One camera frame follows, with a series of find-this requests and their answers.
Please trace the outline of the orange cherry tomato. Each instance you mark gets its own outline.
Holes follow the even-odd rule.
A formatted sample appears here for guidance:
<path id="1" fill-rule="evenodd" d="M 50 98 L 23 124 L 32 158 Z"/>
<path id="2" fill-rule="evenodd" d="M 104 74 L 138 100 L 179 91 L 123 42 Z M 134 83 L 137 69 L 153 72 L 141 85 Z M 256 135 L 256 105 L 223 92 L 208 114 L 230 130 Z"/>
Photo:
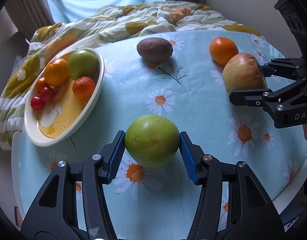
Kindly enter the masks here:
<path id="1" fill-rule="evenodd" d="M 36 81 L 35 83 L 35 90 L 38 94 L 41 93 L 42 89 L 48 87 L 48 83 L 45 81 L 45 78 L 42 77 L 40 79 L 38 79 L 38 81 Z"/>

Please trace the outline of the medium orange near kiwi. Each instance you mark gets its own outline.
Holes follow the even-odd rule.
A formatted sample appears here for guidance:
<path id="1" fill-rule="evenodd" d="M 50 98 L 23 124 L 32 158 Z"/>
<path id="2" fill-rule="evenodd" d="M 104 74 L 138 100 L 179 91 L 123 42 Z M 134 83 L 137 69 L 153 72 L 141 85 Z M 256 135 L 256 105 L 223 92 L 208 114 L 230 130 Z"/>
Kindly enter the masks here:
<path id="1" fill-rule="evenodd" d="M 217 64 L 225 66 L 232 57 L 239 53 L 239 50 L 229 38 L 217 37 L 211 41 L 209 53 Z"/>

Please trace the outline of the left brown curtain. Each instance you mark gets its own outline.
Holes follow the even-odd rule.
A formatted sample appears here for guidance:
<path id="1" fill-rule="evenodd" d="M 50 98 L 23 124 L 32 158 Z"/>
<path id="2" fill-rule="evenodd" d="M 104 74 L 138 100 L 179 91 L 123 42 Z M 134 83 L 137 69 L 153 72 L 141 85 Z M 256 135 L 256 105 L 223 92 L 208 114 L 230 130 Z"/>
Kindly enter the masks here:
<path id="1" fill-rule="evenodd" d="M 47 0 L 8 0 L 5 9 L 18 32 L 29 41 L 37 29 L 55 23 Z"/>

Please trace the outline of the small mandarin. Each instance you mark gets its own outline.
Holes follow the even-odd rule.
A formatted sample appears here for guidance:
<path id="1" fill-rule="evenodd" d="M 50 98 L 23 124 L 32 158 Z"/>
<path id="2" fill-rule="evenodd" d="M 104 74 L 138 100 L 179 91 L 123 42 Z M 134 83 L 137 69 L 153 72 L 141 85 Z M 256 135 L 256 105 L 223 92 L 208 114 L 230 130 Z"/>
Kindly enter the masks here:
<path id="1" fill-rule="evenodd" d="M 73 94 L 78 99 L 89 99 L 95 89 L 96 85 L 88 76 L 80 77 L 79 79 L 75 80 L 72 86 Z"/>

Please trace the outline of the green apple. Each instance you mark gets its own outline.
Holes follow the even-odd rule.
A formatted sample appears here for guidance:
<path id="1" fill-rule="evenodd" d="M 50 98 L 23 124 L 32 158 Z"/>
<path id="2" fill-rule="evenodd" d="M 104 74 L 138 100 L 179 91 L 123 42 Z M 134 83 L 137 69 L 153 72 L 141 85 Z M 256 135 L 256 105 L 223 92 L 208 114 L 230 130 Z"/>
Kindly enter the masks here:
<path id="1" fill-rule="evenodd" d="M 143 115 L 128 127 L 125 147 L 137 163 L 158 168 L 169 163 L 179 146 L 179 130 L 170 120 L 158 115 Z"/>
<path id="2" fill-rule="evenodd" d="M 97 58 L 87 50 L 74 51 L 68 60 L 68 73 L 72 80 L 83 76 L 92 77 L 97 70 Z"/>

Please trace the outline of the red cherry tomato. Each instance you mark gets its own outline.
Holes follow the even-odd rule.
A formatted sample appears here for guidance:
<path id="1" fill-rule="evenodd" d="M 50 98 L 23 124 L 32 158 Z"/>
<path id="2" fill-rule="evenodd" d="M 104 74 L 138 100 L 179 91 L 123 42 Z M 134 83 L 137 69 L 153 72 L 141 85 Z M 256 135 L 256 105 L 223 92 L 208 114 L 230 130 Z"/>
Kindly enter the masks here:
<path id="1" fill-rule="evenodd" d="M 43 89 L 40 92 L 40 98 L 44 102 L 50 102 L 54 99 L 54 97 L 55 97 L 55 90 L 52 87 L 50 86 L 43 87 Z"/>
<path id="2" fill-rule="evenodd" d="M 39 111 L 45 106 L 45 102 L 39 96 L 34 96 L 30 100 L 30 106 L 33 110 Z"/>

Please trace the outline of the cream oval duck plate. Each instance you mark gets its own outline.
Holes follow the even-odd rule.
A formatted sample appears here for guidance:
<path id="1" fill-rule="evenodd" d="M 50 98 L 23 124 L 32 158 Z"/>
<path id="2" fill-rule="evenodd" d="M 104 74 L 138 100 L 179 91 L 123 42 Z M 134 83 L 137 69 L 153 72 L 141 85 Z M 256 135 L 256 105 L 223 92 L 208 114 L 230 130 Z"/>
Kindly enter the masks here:
<path id="1" fill-rule="evenodd" d="M 36 146 L 52 146 L 70 137 L 86 121 L 96 105 L 104 78 L 104 59 L 94 49 L 83 49 L 92 53 L 98 60 L 97 70 L 91 77 L 96 87 L 89 99 L 78 99 L 73 94 L 72 86 L 75 80 L 72 80 L 69 76 L 61 86 L 48 85 L 55 90 L 54 99 L 45 102 L 43 109 L 33 110 L 30 106 L 30 100 L 34 96 L 40 97 L 40 94 L 35 90 L 35 83 L 38 79 L 44 77 L 45 69 L 34 81 L 33 87 L 29 91 L 25 106 L 25 129 L 30 141 Z M 59 58 L 68 62 L 72 53 Z"/>

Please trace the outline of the large orange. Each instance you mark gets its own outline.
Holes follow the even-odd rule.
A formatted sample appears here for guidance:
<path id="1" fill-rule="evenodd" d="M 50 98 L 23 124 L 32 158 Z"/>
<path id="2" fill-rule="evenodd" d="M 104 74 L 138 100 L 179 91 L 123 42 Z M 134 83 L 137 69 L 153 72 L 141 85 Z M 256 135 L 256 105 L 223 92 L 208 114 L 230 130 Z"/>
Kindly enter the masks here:
<path id="1" fill-rule="evenodd" d="M 44 78 L 48 85 L 50 86 L 61 86 L 69 77 L 67 61 L 58 58 L 51 61 L 45 67 Z"/>

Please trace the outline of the brown kiwi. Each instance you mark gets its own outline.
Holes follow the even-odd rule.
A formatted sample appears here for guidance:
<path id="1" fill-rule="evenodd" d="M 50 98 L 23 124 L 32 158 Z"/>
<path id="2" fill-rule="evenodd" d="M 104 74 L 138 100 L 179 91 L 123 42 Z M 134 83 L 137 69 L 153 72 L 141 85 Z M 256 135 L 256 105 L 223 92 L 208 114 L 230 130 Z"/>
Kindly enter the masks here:
<path id="1" fill-rule="evenodd" d="M 137 52 L 147 61 L 163 62 L 172 56 L 173 47 L 164 38 L 151 37 L 145 38 L 137 44 Z"/>

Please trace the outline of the green striped floral duvet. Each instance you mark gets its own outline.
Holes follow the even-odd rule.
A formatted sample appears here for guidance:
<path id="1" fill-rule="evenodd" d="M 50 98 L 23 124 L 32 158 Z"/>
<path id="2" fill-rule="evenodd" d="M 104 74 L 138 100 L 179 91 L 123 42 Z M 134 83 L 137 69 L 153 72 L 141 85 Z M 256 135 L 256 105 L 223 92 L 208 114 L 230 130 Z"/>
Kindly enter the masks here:
<path id="1" fill-rule="evenodd" d="M 107 5 L 77 22 L 37 29 L 23 63 L 11 74 L 0 96 L 0 148 L 10 150 L 14 133 L 22 131 L 27 92 L 52 59 L 68 59 L 76 49 L 98 48 L 133 37 L 208 29 L 249 33 L 260 45 L 265 40 L 257 30 L 228 20 L 205 4 L 185 1 Z"/>

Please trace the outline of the large red-yellow apple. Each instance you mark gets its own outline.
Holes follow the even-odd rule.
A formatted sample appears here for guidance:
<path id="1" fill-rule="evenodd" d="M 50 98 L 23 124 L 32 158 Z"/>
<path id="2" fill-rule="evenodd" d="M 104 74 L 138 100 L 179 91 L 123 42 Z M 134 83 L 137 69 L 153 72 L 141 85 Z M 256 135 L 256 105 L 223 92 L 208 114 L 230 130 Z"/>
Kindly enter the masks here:
<path id="1" fill-rule="evenodd" d="M 232 57 L 222 71 L 222 79 L 228 95 L 234 90 L 267 88 L 260 64 L 249 53 Z"/>

